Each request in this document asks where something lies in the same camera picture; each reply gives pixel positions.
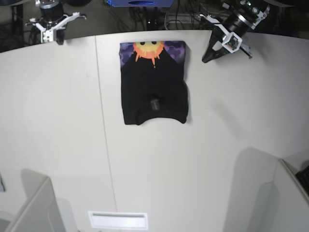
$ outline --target table surface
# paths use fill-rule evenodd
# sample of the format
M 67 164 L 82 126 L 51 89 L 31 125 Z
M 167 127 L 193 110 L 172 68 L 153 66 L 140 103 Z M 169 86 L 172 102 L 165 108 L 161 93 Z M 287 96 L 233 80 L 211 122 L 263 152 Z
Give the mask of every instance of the table surface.
M 210 34 L 119 33 L 0 54 L 4 180 L 49 175 L 85 232 L 98 231 L 87 210 L 146 212 L 152 232 L 246 231 L 277 158 L 309 151 L 309 41 L 248 34 L 252 60 L 204 64 Z M 187 44 L 188 121 L 125 125 L 120 43 L 157 40 Z

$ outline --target orange sun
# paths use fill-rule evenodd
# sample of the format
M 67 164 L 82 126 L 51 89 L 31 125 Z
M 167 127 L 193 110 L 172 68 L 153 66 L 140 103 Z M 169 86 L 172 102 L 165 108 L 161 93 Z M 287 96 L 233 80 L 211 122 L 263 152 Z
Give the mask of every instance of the orange sun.
M 164 44 L 162 41 L 157 42 L 140 42 L 134 43 L 134 52 L 137 53 L 135 61 L 140 57 L 151 59 L 155 67 L 155 58 L 160 59 L 159 55 L 163 51 Z

